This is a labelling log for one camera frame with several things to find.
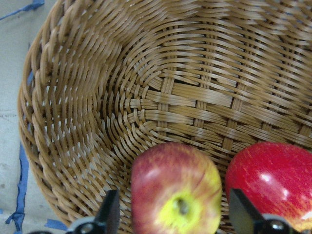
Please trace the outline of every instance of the wicker basket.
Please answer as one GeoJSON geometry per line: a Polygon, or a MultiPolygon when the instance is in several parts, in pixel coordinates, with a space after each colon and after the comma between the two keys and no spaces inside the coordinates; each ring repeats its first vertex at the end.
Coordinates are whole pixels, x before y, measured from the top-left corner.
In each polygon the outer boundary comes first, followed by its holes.
{"type": "MultiPolygon", "coordinates": [[[[59,0],[26,58],[20,135],[59,218],[94,215],[149,147],[205,152],[222,180],[258,141],[312,149],[312,2],[59,0]]],[[[220,229],[233,233],[223,194],[220,229]]]]}

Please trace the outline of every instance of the floor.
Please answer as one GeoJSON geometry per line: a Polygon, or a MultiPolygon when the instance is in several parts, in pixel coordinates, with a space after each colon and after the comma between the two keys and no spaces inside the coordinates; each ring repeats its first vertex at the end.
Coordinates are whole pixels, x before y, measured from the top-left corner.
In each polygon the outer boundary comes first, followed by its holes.
{"type": "MultiPolygon", "coordinates": [[[[17,207],[17,184],[20,180],[20,138],[17,118],[17,95],[22,77],[24,59],[56,0],[46,0],[36,10],[20,12],[0,20],[0,232],[28,234],[31,231],[50,231],[63,234],[58,220],[28,174],[25,198],[25,218],[22,232],[16,232],[14,221],[5,224],[17,207]]],[[[32,0],[0,0],[0,17],[31,4],[32,0]]]]}

